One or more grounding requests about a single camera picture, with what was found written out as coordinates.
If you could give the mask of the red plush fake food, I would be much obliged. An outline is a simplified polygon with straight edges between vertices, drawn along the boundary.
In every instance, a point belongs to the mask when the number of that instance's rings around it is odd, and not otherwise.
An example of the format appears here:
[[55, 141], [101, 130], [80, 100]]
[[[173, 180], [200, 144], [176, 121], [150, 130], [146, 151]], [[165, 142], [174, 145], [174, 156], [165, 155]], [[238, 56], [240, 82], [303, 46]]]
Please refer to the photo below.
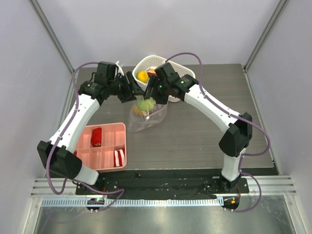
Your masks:
[[93, 147], [100, 147], [101, 142], [102, 142], [102, 129], [100, 127], [95, 128], [92, 131], [90, 143]]

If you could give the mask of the white perforated plastic basket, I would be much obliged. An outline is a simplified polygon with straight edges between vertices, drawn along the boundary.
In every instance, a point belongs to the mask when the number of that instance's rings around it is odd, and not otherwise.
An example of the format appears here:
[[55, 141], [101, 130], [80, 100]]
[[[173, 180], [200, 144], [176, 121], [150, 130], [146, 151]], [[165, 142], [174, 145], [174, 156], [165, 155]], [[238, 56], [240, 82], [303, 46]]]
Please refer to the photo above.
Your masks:
[[[187, 100], [188, 96], [194, 91], [199, 88], [199, 82], [195, 78], [195, 74], [192, 70], [176, 63], [170, 60], [167, 60], [163, 57], [156, 56], [156, 55], [151, 55], [143, 58], [133, 69], [132, 75], [134, 76], [136, 82], [138, 85], [143, 89], [144, 94], [145, 90], [147, 87], [147, 83], [143, 83], [137, 79], [137, 73], [139, 71], [146, 71], [149, 69], [156, 69], [157, 67], [163, 65], [164, 63], [170, 63], [173, 67], [173, 69], [178, 73], [180, 78], [178, 81], [175, 83], [176, 86], [178, 87], [178, 90], [180, 91], [180, 97], [181, 101]], [[177, 98], [169, 96], [169, 100], [171, 102], [177, 102], [179, 101]]]

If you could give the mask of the aluminium corner post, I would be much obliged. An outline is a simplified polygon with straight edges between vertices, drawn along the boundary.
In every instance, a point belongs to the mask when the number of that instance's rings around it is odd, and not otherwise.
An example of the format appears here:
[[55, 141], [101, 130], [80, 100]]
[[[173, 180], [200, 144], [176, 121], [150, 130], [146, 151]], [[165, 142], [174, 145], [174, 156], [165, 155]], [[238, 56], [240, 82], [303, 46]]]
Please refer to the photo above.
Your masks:
[[68, 56], [66, 55], [56, 33], [54, 32], [48, 18], [46, 17], [42, 7], [40, 6], [39, 2], [37, 0], [29, 0], [30, 5], [32, 6], [34, 12], [36, 13], [38, 19], [40, 20], [43, 28], [45, 29], [47, 35], [49, 36], [50, 40], [52, 41], [56, 51], [59, 53], [62, 61], [64, 62], [65, 66], [69, 70], [69, 72], [73, 72], [74, 68], [71, 64], [71, 62], [68, 59]]
[[289, 0], [279, 0], [273, 13], [271, 14], [264, 30], [262, 31], [257, 43], [255, 44], [255, 47], [253, 48], [246, 64], [244, 65], [243, 69], [244, 72], [248, 72], [250, 67], [252, 66], [255, 58], [257, 57], [258, 53], [260, 52], [261, 48], [263, 47], [264, 43], [268, 39], [270, 33], [272, 32], [273, 28], [275, 27], [278, 19], [282, 15], [283, 11], [285, 10], [287, 4], [289, 3]]

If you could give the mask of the left aluminium corner post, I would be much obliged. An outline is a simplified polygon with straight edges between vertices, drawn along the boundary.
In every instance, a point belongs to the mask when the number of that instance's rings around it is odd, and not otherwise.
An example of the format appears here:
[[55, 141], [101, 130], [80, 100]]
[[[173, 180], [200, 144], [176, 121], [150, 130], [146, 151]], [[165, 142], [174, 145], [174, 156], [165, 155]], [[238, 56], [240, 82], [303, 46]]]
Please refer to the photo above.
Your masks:
[[56, 51], [59, 53], [62, 61], [64, 62], [65, 66], [69, 70], [69, 72], [73, 72], [74, 68], [71, 64], [71, 62], [68, 59], [68, 56], [66, 55], [56, 33], [54, 32], [48, 18], [46, 17], [42, 7], [40, 6], [39, 2], [37, 0], [29, 0], [30, 5], [32, 6], [34, 12], [36, 13], [38, 19], [40, 20], [43, 28], [45, 29], [47, 35], [49, 36], [50, 40], [52, 41]]

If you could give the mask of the green fake lettuce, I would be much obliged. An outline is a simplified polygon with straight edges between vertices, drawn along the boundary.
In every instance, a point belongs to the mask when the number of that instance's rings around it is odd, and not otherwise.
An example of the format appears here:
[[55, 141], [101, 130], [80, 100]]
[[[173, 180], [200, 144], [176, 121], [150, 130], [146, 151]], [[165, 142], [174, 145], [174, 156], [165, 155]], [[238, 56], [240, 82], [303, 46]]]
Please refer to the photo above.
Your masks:
[[155, 105], [156, 101], [153, 98], [136, 100], [137, 108], [145, 112], [152, 111], [155, 108]]

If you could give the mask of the orange fake fruit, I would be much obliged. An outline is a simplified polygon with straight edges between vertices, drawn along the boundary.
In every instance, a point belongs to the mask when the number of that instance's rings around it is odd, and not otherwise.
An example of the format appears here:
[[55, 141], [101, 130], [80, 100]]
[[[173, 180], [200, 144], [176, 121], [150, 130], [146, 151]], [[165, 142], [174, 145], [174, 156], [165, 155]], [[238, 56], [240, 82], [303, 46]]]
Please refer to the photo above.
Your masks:
[[138, 109], [138, 107], [135, 105], [133, 106], [133, 109], [135, 111], [135, 113], [138, 115], [138, 116], [142, 116], [142, 111], [140, 109]]

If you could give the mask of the pink divided organizer tray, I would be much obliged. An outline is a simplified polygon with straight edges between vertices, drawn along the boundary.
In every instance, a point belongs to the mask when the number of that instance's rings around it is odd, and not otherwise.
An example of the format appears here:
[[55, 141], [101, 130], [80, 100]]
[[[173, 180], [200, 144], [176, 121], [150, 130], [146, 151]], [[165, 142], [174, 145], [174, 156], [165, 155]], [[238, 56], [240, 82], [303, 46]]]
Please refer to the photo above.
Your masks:
[[[90, 143], [92, 131], [102, 129], [102, 142], [100, 147], [93, 147]], [[114, 167], [114, 150], [124, 149], [126, 165]], [[89, 168], [98, 172], [123, 171], [127, 167], [126, 126], [124, 123], [110, 123], [88, 125], [82, 131], [76, 145], [77, 157]]]

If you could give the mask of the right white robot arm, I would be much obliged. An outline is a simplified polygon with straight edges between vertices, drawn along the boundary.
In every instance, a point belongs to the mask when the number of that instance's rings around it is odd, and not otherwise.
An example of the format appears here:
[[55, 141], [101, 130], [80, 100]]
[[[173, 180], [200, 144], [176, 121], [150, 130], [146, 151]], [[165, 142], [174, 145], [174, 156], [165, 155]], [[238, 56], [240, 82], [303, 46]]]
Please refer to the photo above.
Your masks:
[[212, 120], [223, 133], [219, 147], [224, 153], [220, 187], [230, 193], [238, 186], [241, 177], [239, 162], [252, 138], [252, 117], [245, 113], [233, 117], [217, 108], [208, 100], [208, 94], [200, 88], [199, 81], [191, 75], [180, 76], [170, 63], [164, 63], [155, 70], [148, 70], [149, 81], [146, 98], [153, 98], [158, 104], [166, 104], [169, 96], [180, 99], [201, 111]]

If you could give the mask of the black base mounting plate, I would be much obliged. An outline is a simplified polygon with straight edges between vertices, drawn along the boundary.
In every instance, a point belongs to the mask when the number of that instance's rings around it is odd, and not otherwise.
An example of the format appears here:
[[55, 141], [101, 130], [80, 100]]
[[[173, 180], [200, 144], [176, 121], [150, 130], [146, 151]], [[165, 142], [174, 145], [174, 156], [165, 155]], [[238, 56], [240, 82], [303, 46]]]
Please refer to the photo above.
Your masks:
[[127, 197], [178, 196], [201, 194], [247, 194], [250, 192], [247, 180], [241, 178], [233, 188], [226, 188], [218, 177], [150, 177], [109, 178], [91, 186], [101, 192], [124, 189]]

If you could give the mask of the aluminium front rail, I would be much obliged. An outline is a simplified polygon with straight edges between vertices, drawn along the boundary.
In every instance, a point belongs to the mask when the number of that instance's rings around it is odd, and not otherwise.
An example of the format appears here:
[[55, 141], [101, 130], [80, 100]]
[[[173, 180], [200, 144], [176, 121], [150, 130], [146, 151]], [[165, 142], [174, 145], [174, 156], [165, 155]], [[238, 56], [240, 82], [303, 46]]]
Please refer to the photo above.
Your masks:
[[124, 189], [124, 199], [199, 198], [203, 195], [294, 195], [296, 190], [289, 176], [242, 177], [232, 189], [224, 189], [217, 177], [155, 178], [139, 175], [133, 178], [105, 178], [100, 186], [104, 192]]

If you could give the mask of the clear pink zip top bag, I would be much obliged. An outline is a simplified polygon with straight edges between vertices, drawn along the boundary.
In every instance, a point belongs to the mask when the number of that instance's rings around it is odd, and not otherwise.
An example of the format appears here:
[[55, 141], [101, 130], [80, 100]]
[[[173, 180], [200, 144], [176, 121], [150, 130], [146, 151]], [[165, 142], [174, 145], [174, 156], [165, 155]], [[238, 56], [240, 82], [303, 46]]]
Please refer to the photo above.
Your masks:
[[130, 109], [127, 130], [131, 133], [139, 132], [153, 125], [161, 123], [167, 114], [168, 105], [156, 104], [152, 111], [142, 111], [142, 116], [138, 116], [133, 106], [136, 105], [137, 99], [144, 99], [143, 96], [137, 96], [136, 100], [133, 101], [133, 105]]

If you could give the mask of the right aluminium corner post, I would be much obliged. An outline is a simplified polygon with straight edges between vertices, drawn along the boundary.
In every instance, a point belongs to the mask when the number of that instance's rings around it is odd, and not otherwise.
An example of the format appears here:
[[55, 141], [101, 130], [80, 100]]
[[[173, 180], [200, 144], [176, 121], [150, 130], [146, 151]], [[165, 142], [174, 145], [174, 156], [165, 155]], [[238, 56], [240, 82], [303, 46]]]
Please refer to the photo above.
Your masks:
[[262, 31], [257, 43], [255, 44], [255, 47], [253, 48], [246, 64], [244, 65], [243, 69], [244, 72], [248, 72], [250, 67], [252, 66], [255, 58], [257, 57], [258, 53], [260, 52], [261, 48], [263, 47], [264, 43], [268, 39], [270, 33], [272, 32], [273, 28], [275, 27], [278, 19], [282, 15], [283, 11], [285, 10], [287, 4], [289, 3], [289, 0], [279, 0], [273, 13], [271, 14], [264, 30]]

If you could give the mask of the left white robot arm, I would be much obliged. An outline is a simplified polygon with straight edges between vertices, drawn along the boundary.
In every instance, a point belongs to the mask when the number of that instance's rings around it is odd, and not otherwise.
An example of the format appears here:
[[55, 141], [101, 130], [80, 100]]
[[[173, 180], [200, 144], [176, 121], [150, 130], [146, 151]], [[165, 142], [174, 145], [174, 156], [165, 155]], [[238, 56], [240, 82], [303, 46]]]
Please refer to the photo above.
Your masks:
[[94, 81], [85, 81], [78, 90], [77, 103], [60, 128], [48, 141], [40, 141], [37, 146], [46, 175], [54, 173], [86, 183], [92, 194], [100, 194], [104, 183], [98, 179], [99, 173], [84, 165], [82, 160], [74, 155], [78, 139], [90, 118], [109, 96], [117, 96], [125, 103], [141, 95], [144, 95], [144, 91], [131, 72], [124, 75], [118, 73], [110, 78], [96, 75]]

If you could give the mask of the red white striped fake food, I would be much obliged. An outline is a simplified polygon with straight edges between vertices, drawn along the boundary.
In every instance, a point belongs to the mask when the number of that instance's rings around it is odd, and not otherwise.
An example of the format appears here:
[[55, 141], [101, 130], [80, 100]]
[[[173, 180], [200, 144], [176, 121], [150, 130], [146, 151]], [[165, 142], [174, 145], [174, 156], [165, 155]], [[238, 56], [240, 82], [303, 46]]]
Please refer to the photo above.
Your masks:
[[114, 167], [126, 165], [126, 154], [124, 149], [114, 150]]

